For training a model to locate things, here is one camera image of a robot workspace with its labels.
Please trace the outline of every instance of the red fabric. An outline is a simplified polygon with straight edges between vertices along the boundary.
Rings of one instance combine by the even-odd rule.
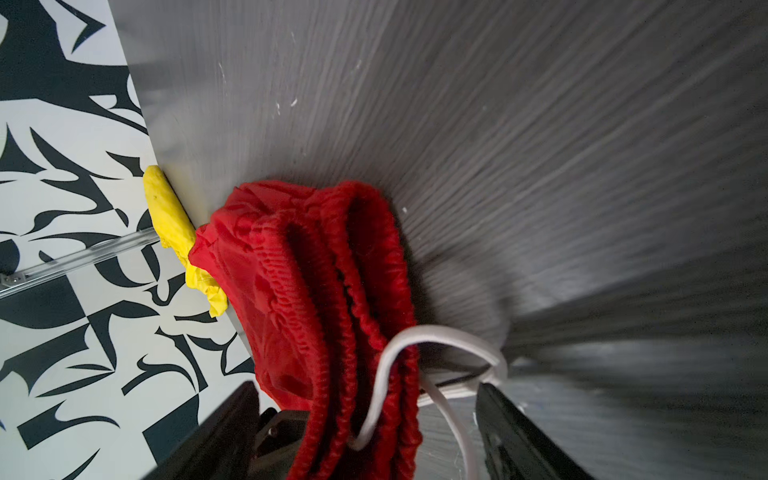
[[[241,185],[198,229],[189,258],[230,298],[262,389],[282,409],[310,411],[288,478],[413,477],[422,441],[415,347],[392,368],[369,446],[346,448],[381,351],[415,325],[399,232],[376,189]]]

